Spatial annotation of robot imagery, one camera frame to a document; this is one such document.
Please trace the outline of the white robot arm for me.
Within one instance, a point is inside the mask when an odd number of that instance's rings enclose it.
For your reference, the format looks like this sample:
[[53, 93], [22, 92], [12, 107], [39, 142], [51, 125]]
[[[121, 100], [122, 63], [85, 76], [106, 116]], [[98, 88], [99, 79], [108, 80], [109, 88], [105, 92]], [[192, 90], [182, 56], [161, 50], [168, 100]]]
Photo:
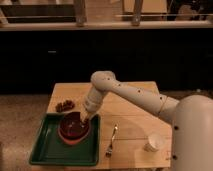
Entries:
[[213, 99], [190, 95], [177, 100], [120, 82], [112, 71], [96, 71], [90, 80], [83, 102], [88, 119], [114, 93], [171, 125], [171, 171], [213, 171]]

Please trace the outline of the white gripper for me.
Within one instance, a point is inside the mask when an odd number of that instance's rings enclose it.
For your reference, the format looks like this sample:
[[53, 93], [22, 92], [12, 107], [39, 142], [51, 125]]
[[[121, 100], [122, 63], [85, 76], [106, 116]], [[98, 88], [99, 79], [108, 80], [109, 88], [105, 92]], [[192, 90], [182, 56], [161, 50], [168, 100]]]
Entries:
[[95, 87], [92, 87], [83, 101], [83, 107], [86, 112], [86, 117], [83, 120], [83, 123], [86, 124], [89, 122], [96, 112], [102, 106], [104, 99], [104, 93], [97, 90]]

